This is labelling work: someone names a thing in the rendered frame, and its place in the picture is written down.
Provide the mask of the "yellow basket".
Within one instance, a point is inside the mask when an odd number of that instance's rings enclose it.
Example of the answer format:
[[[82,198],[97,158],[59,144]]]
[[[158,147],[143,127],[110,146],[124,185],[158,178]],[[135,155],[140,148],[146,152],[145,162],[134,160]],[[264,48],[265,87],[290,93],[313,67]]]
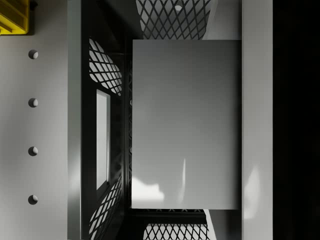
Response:
[[[0,0],[0,36],[26,35],[30,23],[30,0]]]

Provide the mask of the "grey cube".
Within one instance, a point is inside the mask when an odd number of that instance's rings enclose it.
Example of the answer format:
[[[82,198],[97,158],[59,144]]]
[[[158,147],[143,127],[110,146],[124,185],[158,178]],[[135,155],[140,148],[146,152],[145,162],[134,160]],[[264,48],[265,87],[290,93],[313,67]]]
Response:
[[[241,42],[134,40],[132,207],[241,204]]]

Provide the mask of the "dark grey basket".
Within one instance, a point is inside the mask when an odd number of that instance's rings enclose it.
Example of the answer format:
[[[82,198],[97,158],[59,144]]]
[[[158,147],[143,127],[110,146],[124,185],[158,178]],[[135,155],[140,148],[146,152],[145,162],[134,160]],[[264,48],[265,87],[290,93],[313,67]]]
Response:
[[[67,0],[68,240],[209,240],[201,209],[132,208],[133,0]]]

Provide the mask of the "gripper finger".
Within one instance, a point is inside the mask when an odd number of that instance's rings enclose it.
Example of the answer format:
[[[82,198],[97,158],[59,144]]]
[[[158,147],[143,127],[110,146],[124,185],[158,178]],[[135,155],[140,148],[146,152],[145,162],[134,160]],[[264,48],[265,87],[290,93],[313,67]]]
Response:
[[[242,39],[242,0],[211,0],[206,40]]]
[[[210,240],[242,240],[240,210],[204,209]]]

